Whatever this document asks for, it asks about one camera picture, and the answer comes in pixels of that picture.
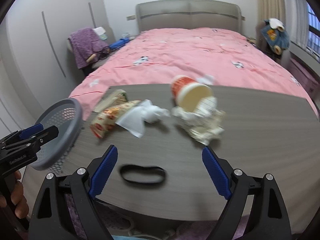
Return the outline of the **person's left hand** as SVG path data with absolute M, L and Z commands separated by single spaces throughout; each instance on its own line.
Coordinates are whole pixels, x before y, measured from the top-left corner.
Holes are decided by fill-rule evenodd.
M 29 213 L 29 206 L 27 200 L 24 196 L 23 185 L 20 182 L 22 178 L 20 171 L 14 173 L 15 176 L 15 186 L 11 193 L 11 201 L 15 206 L 15 215 L 17 218 L 22 219 L 26 218 Z

